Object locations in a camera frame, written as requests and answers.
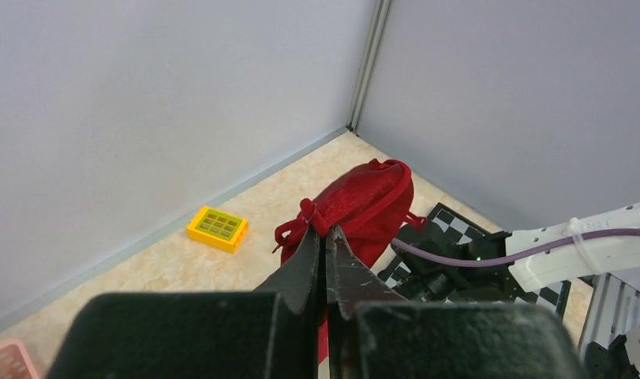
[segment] black and white checkerboard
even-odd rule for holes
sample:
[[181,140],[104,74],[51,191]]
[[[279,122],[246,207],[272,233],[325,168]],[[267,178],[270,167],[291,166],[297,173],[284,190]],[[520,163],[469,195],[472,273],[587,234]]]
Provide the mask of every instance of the black and white checkerboard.
[[[429,213],[428,222],[436,223],[450,239],[460,245],[471,242],[488,233],[485,229],[441,203],[438,203],[431,213]],[[401,258],[397,256],[386,269],[378,274],[378,277],[380,277],[388,287],[396,290],[409,275],[410,270],[403,264]],[[529,304],[538,304],[563,317],[570,289],[571,282],[567,280],[553,283],[538,291],[528,292],[522,297],[515,298],[515,303],[528,302]],[[416,300],[425,301],[423,294],[420,294]]]

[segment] purple cable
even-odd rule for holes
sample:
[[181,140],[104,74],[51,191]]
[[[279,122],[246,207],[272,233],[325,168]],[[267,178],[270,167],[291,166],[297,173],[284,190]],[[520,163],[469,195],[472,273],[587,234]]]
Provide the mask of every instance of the purple cable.
[[[640,237],[640,229],[604,229],[602,231],[589,231],[587,233],[582,233],[582,239],[589,240],[595,238],[603,238],[603,237],[619,237],[619,236],[627,236],[627,237]],[[424,258],[428,261],[440,263],[442,265],[448,266],[457,266],[457,267],[492,267],[498,265],[505,265],[507,263],[512,263],[517,261],[518,259],[523,259],[526,257],[531,257],[534,254],[542,253],[547,250],[556,249],[557,247],[572,245],[573,238],[565,237],[562,239],[557,239],[556,241],[548,242],[540,246],[532,247],[531,249],[524,250],[520,253],[508,255],[506,257],[493,258],[493,259],[483,259],[481,261],[470,261],[466,259],[454,259],[443,257],[441,255],[432,254],[426,252],[422,249],[418,249],[417,247],[408,245],[404,241],[400,239],[394,238],[391,240],[391,244],[400,249],[407,251],[413,255],[417,255],[420,258]]]

